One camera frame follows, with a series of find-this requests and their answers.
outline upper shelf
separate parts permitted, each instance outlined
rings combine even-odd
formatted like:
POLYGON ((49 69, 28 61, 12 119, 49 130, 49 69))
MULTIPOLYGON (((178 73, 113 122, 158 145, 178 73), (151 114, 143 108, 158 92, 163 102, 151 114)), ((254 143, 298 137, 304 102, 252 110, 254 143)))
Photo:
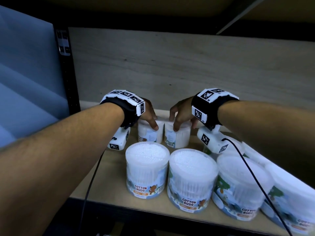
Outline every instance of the upper shelf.
MULTIPOLYGON (((129 135, 125 150, 128 146, 136 142, 137 131, 133 128, 131 134, 129 135)), ((203 145, 199 143, 199 140, 196 136, 191 136, 191 141, 188 148, 202 150, 203 145)), ((170 152, 174 151, 172 148, 168 147, 168 149, 170 152)), ((254 220, 250 222, 243 222, 225 215, 217 208, 212 200, 204 211, 199 214, 191 214, 174 207, 167 197, 166 190, 164 190, 158 197, 150 200, 139 199, 132 196, 126 187, 125 150, 113 151, 107 149, 105 151, 89 193, 89 201, 231 226, 265 234, 288 235, 285 230, 271 222, 261 212, 258 213, 254 220)), ((85 198, 85 194, 94 170, 95 167, 79 184, 79 186, 72 193, 71 197, 78 199, 85 198)))

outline cartoon bear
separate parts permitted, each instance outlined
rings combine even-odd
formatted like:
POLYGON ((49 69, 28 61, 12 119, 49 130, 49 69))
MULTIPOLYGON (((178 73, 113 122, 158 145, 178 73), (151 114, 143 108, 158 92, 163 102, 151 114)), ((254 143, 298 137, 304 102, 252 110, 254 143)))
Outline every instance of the cartoon bear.
POLYGON ((198 209, 200 209, 201 207, 203 207, 204 203, 207 201, 207 199, 203 199, 201 201, 199 201, 199 204, 198 204, 198 209))
POLYGON ((150 194, 155 193, 156 188, 157 188, 157 185, 151 186, 149 190, 150 194))

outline wrist-mounted device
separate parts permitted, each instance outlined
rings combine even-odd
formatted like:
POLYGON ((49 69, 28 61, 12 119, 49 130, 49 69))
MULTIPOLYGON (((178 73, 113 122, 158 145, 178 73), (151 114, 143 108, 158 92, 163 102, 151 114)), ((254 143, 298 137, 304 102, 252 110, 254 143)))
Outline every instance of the wrist-mounted device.
POLYGON ((100 104, 114 103, 124 111, 124 121, 108 144, 113 150, 123 150, 130 130, 146 111, 146 104, 142 98, 127 90, 113 90, 106 94, 100 104))
POLYGON ((239 98, 218 88, 204 89, 193 97, 191 113, 212 130, 216 125, 222 125, 218 120, 219 107, 231 100, 239 98))

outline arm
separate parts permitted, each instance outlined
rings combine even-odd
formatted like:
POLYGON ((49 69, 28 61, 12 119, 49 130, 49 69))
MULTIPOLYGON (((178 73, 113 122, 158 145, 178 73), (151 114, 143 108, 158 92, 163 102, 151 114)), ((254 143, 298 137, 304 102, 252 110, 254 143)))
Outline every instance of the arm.
MULTIPOLYGON (((191 99, 180 101, 170 110, 174 130, 189 119, 191 99)), ((218 119, 241 140, 297 178, 315 187, 315 113, 270 103, 230 101, 218 109, 218 119)))
MULTIPOLYGON (((151 106, 141 116, 156 125, 151 106)), ((104 103, 0 150, 0 235, 42 235, 124 120, 104 103)))

